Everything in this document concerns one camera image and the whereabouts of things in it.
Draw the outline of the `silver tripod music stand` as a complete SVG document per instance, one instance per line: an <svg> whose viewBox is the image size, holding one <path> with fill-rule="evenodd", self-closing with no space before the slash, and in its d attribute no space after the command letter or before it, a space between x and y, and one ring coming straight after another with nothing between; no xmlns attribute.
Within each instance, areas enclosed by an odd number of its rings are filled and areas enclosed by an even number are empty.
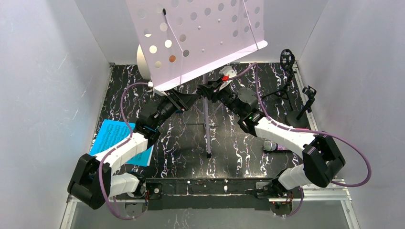
<svg viewBox="0 0 405 229"><path fill-rule="evenodd" d="M268 45L261 0L128 0L127 6L160 91Z"/></svg>

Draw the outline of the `black round-base mic stand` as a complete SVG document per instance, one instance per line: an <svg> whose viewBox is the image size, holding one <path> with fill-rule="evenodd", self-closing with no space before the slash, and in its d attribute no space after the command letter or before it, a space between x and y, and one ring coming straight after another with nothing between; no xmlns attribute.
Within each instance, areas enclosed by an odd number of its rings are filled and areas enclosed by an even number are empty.
<svg viewBox="0 0 405 229"><path fill-rule="evenodd" d="M287 125L292 126L294 128L307 128L309 127L309 121L306 116L306 113L311 113L312 109L311 106L315 102L315 95L317 91L311 86L305 86L302 89L302 92L308 97L308 100L304 104L304 106L299 111L291 111L287 113L285 117L285 121Z"/></svg>

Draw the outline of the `blue mesh microphone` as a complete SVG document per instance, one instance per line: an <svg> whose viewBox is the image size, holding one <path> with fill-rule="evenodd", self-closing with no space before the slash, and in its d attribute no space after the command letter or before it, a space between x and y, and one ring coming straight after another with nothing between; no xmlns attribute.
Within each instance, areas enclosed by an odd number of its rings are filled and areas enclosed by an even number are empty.
<svg viewBox="0 0 405 229"><path fill-rule="evenodd" d="M262 149L265 154L291 152L291 150L289 150L286 147L279 145L271 140L265 140L263 143Z"/></svg>

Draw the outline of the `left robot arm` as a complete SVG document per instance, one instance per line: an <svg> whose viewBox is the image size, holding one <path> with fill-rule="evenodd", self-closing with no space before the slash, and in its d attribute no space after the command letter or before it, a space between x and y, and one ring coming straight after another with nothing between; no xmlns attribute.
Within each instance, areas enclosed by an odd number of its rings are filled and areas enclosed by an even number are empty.
<svg viewBox="0 0 405 229"><path fill-rule="evenodd" d="M167 119L177 111L188 110L200 98L197 93L184 94L171 89L158 102L145 104L128 136L101 153L79 158L67 192L92 209L100 208L114 196L136 192L140 178L130 173L116 175L116 172L159 140L159 127Z"/></svg>

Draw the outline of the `blue sheet music page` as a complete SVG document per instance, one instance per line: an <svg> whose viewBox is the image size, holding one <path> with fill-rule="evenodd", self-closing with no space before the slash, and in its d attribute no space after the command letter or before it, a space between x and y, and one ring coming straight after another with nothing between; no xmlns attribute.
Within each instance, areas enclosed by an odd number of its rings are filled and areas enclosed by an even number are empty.
<svg viewBox="0 0 405 229"><path fill-rule="evenodd" d="M113 145L123 141L129 135L129 128L122 121L105 119L96 135L93 145L89 151L91 156L101 153ZM126 164L147 167L150 165L153 146L132 157Z"/></svg>

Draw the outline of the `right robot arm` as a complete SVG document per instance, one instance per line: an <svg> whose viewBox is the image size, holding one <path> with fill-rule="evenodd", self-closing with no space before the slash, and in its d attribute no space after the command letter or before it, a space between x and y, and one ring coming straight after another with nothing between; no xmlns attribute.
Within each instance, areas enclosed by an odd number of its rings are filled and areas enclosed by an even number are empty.
<svg viewBox="0 0 405 229"><path fill-rule="evenodd" d="M211 102L220 101L240 119L240 128L255 137L281 144L302 158L301 165L287 168L277 174L257 196L283 196L290 190L314 184L327 187L346 161L331 136L299 131L291 126L270 121L258 109L257 94L250 88L233 91L222 80L200 84L197 94Z"/></svg>

